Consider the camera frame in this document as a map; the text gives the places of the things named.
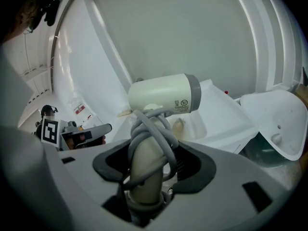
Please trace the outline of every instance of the hair dryer barrel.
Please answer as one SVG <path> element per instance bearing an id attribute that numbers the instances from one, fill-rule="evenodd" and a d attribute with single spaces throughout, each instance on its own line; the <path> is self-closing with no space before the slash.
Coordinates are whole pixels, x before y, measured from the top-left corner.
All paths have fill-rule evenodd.
<path id="1" fill-rule="evenodd" d="M 132 110 L 144 110 L 151 104 L 168 108 L 173 114 L 197 110 L 201 101 L 201 87 L 193 75 L 180 74 L 134 83 L 128 92 Z"/>

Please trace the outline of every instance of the warning label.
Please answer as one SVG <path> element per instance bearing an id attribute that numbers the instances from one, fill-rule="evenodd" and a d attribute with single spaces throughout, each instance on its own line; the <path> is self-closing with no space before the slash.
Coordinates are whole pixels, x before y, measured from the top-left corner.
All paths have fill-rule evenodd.
<path id="1" fill-rule="evenodd" d="M 174 109 L 179 113 L 186 113 L 189 110 L 189 105 L 187 100 L 182 100 L 181 102 L 179 100 L 174 101 Z"/>

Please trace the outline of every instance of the white sink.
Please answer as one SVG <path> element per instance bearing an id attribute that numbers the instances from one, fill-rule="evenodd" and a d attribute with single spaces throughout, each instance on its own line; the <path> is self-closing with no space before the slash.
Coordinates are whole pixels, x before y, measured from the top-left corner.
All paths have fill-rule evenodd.
<path id="1" fill-rule="evenodd" d="M 242 107 L 215 87 L 211 80 L 200 83 L 202 98 L 197 111 L 168 117 L 171 125 L 180 118 L 184 122 L 181 139 L 204 144 L 231 153 L 239 153 L 254 138 L 258 129 Z M 117 117 L 107 142 L 130 139 L 130 129 L 136 121 L 134 114 Z"/>
<path id="2" fill-rule="evenodd" d="M 299 98 L 290 92 L 275 90 L 244 95 L 241 105 L 276 151 L 292 161 L 300 158 L 306 139 L 308 112 Z"/>

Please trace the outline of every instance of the coiled cord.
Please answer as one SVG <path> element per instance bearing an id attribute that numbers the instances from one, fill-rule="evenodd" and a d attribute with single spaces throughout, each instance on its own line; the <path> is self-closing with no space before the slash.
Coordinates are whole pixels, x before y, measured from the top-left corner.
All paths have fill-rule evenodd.
<path id="1" fill-rule="evenodd" d="M 178 139 L 172 133 L 172 128 L 167 119 L 162 114 L 169 114 L 170 110 L 167 108 L 159 108 L 155 110 L 134 111 L 137 116 L 137 121 L 132 126 L 130 135 L 131 142 L 128 147 L 128 162 L 131 166 L 134 151 L 137 146 L 146 138 L 153 136 L 160 148 L 163 150 L 164 156 L 157 160 L 145 170 L 145 172 L 137 179 L 130 180 L 124 184 L 125 190 L 131 190 L 140 185 L 157 171 L 161 170 L 167 163 L 170 165 L 170 172 L 163 181 L 171 179 L 177 172 L 177 161 L 173 154 L 174 149 L 179 146 Z M 156 117 L 163 125 L 156 126 L 150 119 Z"/>

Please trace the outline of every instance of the cable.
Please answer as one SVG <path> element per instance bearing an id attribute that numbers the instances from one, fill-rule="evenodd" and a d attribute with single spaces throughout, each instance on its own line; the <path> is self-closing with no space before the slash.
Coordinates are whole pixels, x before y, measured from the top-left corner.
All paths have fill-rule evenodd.
<path id="1" fill-rule="evenodd" d="M 167 108 L 160 108 L 156 110 L 134 111 L 137 116 L 137 121 L 131 128 L 131 142 L 128 147 L 128 163 L 131 166 L 134 151 L 137 146 L 145 139 L 153 136 L 160 148 L 163 150 L 164 156 L 152 165 L 149 165 L 147 170 L 143 172 L 137 179 L 130 180 L 124 184 L 125 190 L 131 190 L 140 185 L 157 171 L 161 170 L 167 163 L 170 164 L 170 172 L 163 178 L 163 181 L 171 179 L 177 172 L 177 161 L 173 154 L 174 149 L 179 146 L 179 142 L 172 133 L 172 128 L 167 119 L 162 114 L 170 114 Z M 165 128 L 156 126 L 150 119 L 156 117 Z"/>

